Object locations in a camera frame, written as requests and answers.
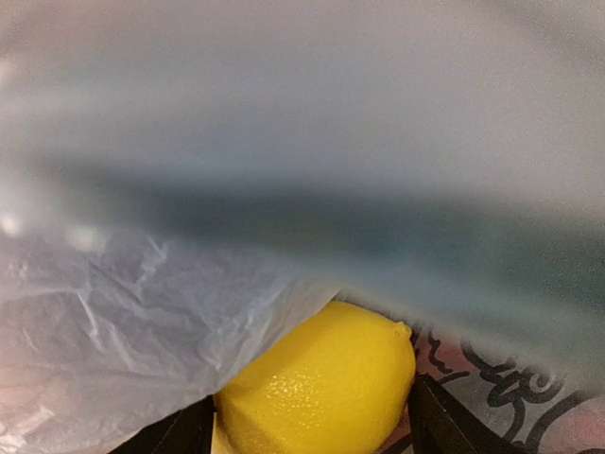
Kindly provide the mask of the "pale yellow fruit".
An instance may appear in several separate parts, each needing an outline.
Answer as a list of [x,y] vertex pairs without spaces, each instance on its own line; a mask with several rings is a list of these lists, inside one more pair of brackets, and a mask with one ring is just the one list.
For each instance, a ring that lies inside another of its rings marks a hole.
[[215,397],[233,453],[374,453],[400,423],[416,373],[411,329],[332,301]]

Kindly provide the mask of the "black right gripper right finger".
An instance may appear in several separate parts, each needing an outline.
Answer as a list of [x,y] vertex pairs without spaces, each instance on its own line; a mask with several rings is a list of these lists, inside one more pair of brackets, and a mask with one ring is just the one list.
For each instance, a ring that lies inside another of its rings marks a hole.
[[415,453],[524,453],[485,427],[430,375],[417,376],[407,409]]

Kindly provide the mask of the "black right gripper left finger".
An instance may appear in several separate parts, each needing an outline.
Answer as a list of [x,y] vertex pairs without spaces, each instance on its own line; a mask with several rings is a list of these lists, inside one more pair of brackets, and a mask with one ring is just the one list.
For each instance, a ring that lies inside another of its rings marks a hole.
[[143,428],[111,454],[210,454],[215,405],[212,396]]

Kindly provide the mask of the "light blue plastic bag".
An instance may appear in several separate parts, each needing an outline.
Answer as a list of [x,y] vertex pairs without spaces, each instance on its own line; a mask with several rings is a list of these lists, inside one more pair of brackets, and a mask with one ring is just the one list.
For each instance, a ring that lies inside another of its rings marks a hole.
[[604,387],[600,1],[5,1],[1,449],[106,453],[339,292]]

